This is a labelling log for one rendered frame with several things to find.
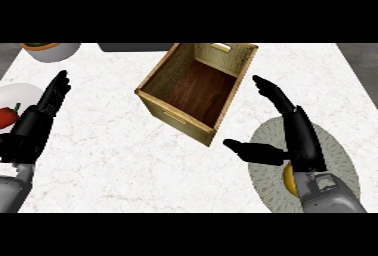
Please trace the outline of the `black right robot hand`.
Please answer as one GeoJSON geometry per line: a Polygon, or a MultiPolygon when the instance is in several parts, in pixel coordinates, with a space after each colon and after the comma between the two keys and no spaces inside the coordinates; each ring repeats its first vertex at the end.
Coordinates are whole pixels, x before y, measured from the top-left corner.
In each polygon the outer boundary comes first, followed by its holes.
{"type": "Polygon", "coordinates": [[[234,139],[224,140],[225,146],[246,162],[281,166],[290,160],[296,172],[324,172],[327,163],[321,142],[305,109],[293,104],[277,84],[257,75],[253,81],[284,118],[287,151],[269,144],[243,143],[234,139]]]}

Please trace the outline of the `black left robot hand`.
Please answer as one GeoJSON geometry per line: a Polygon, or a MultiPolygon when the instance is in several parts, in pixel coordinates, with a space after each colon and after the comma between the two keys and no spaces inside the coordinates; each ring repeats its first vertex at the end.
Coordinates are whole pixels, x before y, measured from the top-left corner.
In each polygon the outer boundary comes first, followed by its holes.
{"type": "Polygon", "coordinates": [[[68,72],[63,70],[45,89],[39,103],[26,109],[9,133],[0,134],[0,162],[35,164],[45,150],[52,125],[67,93],[68,72]]]}

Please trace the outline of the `white plate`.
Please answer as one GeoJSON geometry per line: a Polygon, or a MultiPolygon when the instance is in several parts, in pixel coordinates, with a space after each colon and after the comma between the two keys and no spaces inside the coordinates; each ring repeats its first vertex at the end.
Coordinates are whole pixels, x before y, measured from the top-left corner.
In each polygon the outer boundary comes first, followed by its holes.
{"type": "MultiPolygon", "coordinates": [[[[18,110],[21,117],[29,106],[39,102],[40,96],[42,89],[33,84],[15,83],[5,85],[0,87],[0,109],[5,107],[14,108],[17,104],[21,104],[18,110]]],[[[14,124],[5,129],[0,129],[0,134],[11,131],[14,124]]]]}

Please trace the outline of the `wooden box basket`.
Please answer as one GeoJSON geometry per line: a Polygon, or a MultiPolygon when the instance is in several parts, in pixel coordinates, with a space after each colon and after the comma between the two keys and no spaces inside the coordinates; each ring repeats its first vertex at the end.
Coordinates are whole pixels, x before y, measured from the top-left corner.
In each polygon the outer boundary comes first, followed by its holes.
{"type": "Polygon", "coordinates": [[[153,116],[206,146],[257,49],[252,43],[175,43],[135,90],[153,116]]]}

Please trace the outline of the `yellow lemon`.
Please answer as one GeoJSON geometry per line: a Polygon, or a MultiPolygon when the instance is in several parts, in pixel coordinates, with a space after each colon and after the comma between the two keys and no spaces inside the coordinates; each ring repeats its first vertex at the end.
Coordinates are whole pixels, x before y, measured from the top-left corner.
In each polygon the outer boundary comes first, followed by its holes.
{"type": "Polygon", "coordinates": [[[299,196],[291,164],[287,164],[287,166],[284,168],[283,179],[284,179],[284,185],[286,185],[288,192],[291,193],[293,196],[299,196]]]}

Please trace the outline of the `dark grey flat appliance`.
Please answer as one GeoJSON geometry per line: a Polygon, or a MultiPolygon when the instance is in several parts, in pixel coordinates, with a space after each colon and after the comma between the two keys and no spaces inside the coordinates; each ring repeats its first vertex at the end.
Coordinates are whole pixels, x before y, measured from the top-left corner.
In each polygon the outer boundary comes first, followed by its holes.
{"type": "Polygon", "coordinates": [[[167,51],[173,43],[101,43],[104,52],[150,52],[167,51]]]}

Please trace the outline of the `grey oval placemat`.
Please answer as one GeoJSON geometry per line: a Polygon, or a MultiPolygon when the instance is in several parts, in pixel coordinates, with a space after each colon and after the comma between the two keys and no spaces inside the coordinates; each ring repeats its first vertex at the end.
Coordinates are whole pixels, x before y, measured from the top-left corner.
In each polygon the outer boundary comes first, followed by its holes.
{"type": "MultiPolygon", "coordinates": [[[[318,125],[314,125],[318,139],[322,146],[328,173],[333,173],[351,187],[356,198],[361,198],[359,175],[353,161],[345,147],[330,132],[318,125]]],[[[284,118],[269,119],[255,131],[250,139],[253,143],[271,144],[274,147],[287,150],[284,118]]],[[[290,193],[284,185],[284,169],[288,162],[281,166],[257,163],[249,164],[249,173],[253,186],[265,206],[272,213],[302,213],[300,199],[290,193]]]]}

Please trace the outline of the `red bell pepper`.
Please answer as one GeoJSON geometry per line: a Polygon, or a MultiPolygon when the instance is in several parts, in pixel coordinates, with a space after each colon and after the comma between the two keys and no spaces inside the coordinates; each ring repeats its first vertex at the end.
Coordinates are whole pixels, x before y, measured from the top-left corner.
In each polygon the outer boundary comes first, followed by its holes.
{"type": "Polygon", "coordinates": [[[5,129],[18,121],[20,107],[21,104],[17,104],[14,108],[5,107],[0,109],[0,129],[5,129]]]}

